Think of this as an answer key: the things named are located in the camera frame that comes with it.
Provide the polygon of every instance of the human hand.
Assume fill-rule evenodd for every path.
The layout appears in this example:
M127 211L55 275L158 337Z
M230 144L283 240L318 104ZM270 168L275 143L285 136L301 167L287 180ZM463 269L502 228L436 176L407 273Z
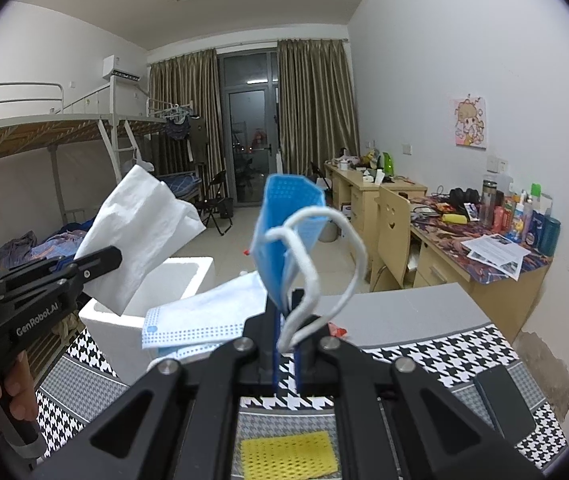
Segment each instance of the human hand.
M38 402L26 352L22 351L18 354L13 368L4 380L4 384L7 393L13 397L9 409L15 420L36 420Z

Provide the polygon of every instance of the brown curtain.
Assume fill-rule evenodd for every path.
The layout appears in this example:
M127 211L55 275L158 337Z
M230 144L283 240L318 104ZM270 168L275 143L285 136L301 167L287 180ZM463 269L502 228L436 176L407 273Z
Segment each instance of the brown curtain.
M306 174L360 139L349 66L340 40L278 43L280 142L285 171Z
M210 182L224 169L222 150L222 112L220 107L220 79L218 56L215 50L203 50L174 57L151 65L149 89L151 98L186 105L194 102L194 111L204 118L209 134L209 163L207 178ZM152 147L156 174L188 171L186 141L173 140L165 134L157 136Z

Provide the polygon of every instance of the red candy wrapper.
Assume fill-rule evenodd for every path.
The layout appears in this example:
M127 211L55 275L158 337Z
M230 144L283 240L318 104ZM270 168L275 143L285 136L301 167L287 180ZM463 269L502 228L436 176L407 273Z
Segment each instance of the red candy wrapper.
M333 337L343 337L346 335L346 329L340 328L338 325L331 322L328 323L328 331Z

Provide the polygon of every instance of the metal screw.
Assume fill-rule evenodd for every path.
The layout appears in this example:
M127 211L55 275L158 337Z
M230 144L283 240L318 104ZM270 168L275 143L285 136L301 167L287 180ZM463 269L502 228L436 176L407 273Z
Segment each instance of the metal screw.
M174 359L164 359L158 363L156 368L162 375L171 375L180 370L180 364Z
M415 370L415 361L411 357L399 357L395 360L395 368L403 374L410 374Z
M323 350L337 350L340 348L340 339L331 337L330 335L325 336L320 340L320 347Z
M235 348L238 352L248 352L251 348L253 348L253 340L248 337L238 337L233 342L233 348Z

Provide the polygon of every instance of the cartoon poster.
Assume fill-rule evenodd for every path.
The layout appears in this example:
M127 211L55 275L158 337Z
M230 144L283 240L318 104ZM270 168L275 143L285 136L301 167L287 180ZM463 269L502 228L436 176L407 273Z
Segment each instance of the cartoon poster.
M487 149L487 104L484 98L453 101L455 107L455 143L458 146L472 146Z

